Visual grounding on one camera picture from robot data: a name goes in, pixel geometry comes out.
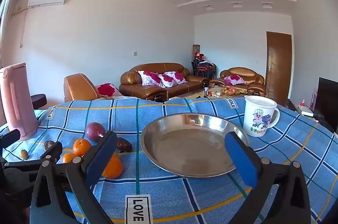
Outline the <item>red flower cushion far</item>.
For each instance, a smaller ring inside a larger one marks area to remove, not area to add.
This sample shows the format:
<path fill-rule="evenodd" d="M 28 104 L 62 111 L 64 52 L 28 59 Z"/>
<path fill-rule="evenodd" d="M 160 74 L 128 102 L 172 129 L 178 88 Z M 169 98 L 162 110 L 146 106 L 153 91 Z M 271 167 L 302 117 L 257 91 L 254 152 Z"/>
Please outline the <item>red flower cushion far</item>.
<path fill-rule="evenodd" d="M 244 81 L 243 78 L 241 78 L 239 75 L 230 75 L 230 76 L 226 76 L 224 78 L 224 81 L 227 85 L 232 85 L 232 86 L 236 86 L 239 84 L 246 84 L 246 82 Z"/>

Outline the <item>dark stool seat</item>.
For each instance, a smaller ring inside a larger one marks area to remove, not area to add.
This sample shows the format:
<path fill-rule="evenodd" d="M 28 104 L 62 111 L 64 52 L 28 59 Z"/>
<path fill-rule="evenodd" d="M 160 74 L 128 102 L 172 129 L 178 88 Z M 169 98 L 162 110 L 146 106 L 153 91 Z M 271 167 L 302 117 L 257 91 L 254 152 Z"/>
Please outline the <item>dark stool seat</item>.
<path fill-rule="evenodd" d="M 40 109 L 45 105 L 47 105 L 47 98 L 45 94 L 32 95 L 30 98 L 33 105 L 33 109 Z"/>

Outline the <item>brown leather three-seat sofa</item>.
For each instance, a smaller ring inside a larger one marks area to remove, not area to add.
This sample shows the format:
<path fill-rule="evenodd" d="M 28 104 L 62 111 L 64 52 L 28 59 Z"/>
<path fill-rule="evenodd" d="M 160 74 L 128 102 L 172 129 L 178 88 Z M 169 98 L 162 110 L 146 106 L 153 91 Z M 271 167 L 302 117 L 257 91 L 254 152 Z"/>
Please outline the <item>brown leather three-seat sofa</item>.
<path fill-rule="evenodd" d="M 148 63 L 131 68 L 120 78 L 120 92 L 145 100 L 166 101 L 207 86 L 208 79 L 190 75 L 178 63 Z"/>

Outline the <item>stacked dark chairs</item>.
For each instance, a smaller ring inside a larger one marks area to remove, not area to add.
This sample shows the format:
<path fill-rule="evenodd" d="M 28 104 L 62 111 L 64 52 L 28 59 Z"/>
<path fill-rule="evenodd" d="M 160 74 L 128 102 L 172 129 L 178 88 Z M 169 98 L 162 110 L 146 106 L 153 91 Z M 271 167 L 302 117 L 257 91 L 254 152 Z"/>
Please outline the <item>stacked dark chairs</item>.
<path fill-rule="evenodd" d="M 195 52 L 191 64 L 194 76 L 208 78 L 209 80 L 216 78 L 217 66 L 210 60 L 207 60 L 204 54 Z"/>

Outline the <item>dark brown mangosteen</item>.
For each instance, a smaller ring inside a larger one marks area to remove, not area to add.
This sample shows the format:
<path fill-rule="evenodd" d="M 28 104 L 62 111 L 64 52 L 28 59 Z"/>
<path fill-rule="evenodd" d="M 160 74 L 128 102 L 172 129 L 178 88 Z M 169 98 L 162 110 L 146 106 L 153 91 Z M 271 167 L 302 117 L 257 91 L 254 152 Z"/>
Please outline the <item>dark brown mangosteen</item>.
<path fill-rule="evenodd" d="M 118 137 L 116 148 L 120 153 L 131 152 L 132 144 L 126 139 Z"/>

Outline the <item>red flower cushion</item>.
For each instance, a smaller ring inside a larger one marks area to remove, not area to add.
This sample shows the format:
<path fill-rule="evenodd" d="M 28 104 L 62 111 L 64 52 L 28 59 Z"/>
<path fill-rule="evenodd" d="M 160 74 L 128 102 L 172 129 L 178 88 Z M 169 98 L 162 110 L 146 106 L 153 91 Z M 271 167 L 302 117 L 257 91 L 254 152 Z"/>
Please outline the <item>red flower cushion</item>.
<path fill-rule="evenodd" d="M 100 97 L 105 99 L 112 99 L 115 96 L 122 96 L 120 91 L 111 83 L 105 83 L 96 86 L 96 90 Z"/>
<path fill-rule="evenodd" d="M 224 81 L 227 85 L 232 85 L 232 86 L 236 86 L 239 84 L 246 84 L 246 82 L 244 81 L 243 78 L 241 78 L 239 75 L 230 75 L 230 76 L 226 76 L 224 78 Z"/>

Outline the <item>small yellow-green fruit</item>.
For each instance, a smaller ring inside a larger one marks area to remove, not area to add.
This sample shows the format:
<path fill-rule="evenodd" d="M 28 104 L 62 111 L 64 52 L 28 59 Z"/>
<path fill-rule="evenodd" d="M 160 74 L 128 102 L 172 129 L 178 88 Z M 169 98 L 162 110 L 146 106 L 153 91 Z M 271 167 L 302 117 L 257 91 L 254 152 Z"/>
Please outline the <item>small yellow-green fruit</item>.
<path fill-rule="evenodd" d="M 26 150 L 21 150 L 20 151 L 20 157 L 23 159 L 23 160 L 27 160 L 29 158 L 29 154 Z"/>

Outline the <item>stainless steel plate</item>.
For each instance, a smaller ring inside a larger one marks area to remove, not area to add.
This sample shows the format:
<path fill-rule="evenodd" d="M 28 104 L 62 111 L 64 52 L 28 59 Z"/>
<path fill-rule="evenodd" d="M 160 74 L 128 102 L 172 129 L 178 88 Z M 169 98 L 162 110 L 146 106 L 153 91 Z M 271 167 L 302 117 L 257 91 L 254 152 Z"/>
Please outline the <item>stainless steel plate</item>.
<path fill-rule="evenodd" d="M 160 117 L 142 131 L 146 157 L 164 171 L 189 178 L 212 178 L 235 170 L 225 149 L 225 136 L 234 132 L 246 146 L 247 134 L 227 119 L 202 113 Z"/>

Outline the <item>pink plastic kettle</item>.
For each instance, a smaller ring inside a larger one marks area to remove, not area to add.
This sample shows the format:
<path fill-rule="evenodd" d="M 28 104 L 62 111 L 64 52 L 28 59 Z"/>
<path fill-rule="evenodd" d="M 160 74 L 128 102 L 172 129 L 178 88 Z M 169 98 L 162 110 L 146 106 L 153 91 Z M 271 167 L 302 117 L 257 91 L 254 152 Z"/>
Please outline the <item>pink plastic kettle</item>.
<path fill-rule="evenodd" d="M 1 99 L 9 130 L 17 129 L 21 141 L 32 137 L 38 129 L 27 81 L 26 64 L 1 68 Z"/>

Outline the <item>small orange tangerine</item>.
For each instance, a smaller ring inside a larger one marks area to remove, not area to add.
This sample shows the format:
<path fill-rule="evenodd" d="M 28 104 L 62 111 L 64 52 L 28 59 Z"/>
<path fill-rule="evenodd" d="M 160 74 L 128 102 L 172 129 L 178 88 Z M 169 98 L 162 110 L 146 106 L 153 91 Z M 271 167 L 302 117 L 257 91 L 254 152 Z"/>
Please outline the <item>small orange tangerine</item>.
<path fill-rule="evenodd" d="M 74 153 L 66 153 L 62 157 L 63 163 L 70 163 L 77 155 Z"/>

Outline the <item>red flower cushion near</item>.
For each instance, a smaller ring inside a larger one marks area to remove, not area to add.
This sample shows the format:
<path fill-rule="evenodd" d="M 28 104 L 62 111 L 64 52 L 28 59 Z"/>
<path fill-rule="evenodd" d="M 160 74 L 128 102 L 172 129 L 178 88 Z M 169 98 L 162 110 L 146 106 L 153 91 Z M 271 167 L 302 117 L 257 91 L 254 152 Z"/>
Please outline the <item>red flower cushion near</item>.
<path fill-rule="evenodd" d="M 112 99 L 115 96 L 122 96 L 120 91 L 111 83 L 105 83 L 96 86 L 96 90 L 100 97 L 105 99 Z"/>

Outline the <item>large orange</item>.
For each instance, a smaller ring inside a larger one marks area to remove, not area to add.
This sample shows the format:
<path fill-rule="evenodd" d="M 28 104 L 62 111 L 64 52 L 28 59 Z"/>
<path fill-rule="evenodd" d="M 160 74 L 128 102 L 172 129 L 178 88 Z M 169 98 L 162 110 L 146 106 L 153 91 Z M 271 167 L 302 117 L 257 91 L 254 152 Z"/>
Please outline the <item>large orange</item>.
<path fill-rule="evenodd" d="M 102 176 L 107 179 L 114 179 L 119 177 L 123 173 L 123 163 L 120 160 L 120 155 L 117 152 L 113 153 L 113 156 L 110 158 L 107 163 Z"/>

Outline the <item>orange tangerine with stem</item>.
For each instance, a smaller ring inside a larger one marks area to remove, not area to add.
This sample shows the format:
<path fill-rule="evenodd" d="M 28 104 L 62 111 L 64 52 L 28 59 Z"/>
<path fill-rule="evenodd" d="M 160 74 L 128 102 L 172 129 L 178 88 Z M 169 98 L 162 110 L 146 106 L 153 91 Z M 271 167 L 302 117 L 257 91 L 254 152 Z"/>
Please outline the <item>orange tangerine with stem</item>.
<path fill-rule="evenodd" d="M 82 157 L 89 151 L 91 146 L 92 146 L 91 143 L 87 141 L 86 139 L 77 139 L 73 143 L 72 150 L 75 156 Z"/>

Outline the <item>white cartoon plastic mug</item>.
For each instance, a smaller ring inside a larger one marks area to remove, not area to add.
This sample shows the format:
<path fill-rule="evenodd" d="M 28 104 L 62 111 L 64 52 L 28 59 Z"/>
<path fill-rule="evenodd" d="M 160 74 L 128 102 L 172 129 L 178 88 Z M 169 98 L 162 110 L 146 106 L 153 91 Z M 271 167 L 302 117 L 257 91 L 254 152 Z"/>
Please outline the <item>white cartoon plastic mug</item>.
<path fill-rule="evenodd" d="M 252 137 L 262 137 L 280 118 L 277 103 L 267 97 L 245 95 L 243 129 Z"/>

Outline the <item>black television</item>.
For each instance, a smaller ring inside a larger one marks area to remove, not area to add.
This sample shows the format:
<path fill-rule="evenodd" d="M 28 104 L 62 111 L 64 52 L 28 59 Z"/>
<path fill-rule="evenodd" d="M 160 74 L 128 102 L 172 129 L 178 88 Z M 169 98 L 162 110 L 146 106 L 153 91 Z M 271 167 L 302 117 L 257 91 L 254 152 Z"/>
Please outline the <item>black television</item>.
<path fill-rule="evenodd" d="M 313 110 L 319 122 L 332 132 L 337 132 L 337 86 L 338 83 L 335 81 L 319 78 L 316 102 Z"/>

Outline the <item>wooden coffee table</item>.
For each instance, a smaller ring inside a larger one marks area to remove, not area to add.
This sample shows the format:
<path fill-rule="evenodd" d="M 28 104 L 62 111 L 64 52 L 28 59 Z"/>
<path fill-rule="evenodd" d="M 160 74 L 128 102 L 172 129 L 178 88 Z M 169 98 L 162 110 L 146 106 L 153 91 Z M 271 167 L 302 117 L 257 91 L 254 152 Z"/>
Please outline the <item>wooden coffee table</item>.
<path fill-rule="evenodd" d="M 186 99 L 199 99 L 199 98 L 234 98 L 244 97 L 247 94 L 247 90 L 224 86 L 211 86 L 205 87 L 197 91 L 185 93 L 183 95 L 176 96 L 175 98 Z"/>

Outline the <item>brown wooden door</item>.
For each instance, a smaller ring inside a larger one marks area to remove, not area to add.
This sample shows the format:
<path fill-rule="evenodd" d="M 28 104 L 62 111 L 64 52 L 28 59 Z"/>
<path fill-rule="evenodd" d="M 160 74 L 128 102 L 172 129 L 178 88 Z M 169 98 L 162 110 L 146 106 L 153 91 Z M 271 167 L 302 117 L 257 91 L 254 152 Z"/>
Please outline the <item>brown wooden door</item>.
<path fill-rule="evenodd" d="M 292 75 L 292 36 L 267 32 L 266 43 L 266 95 L 283 105 L 288 100 Z"/>

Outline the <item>purple passion fruit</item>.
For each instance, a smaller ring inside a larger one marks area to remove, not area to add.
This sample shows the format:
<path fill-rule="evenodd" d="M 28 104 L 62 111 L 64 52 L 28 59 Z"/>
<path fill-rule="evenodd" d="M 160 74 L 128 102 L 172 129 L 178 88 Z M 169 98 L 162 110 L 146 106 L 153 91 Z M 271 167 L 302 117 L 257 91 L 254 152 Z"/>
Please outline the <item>purple passion fruit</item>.
<path fill-rule="evenodd" d="M 101 138 L 104 137 L 106 133 L 105 128 L 97 122 L 92 122 L 86 125 L 85 127 L 85 136 L 91 142 L 98 143 Z"/>

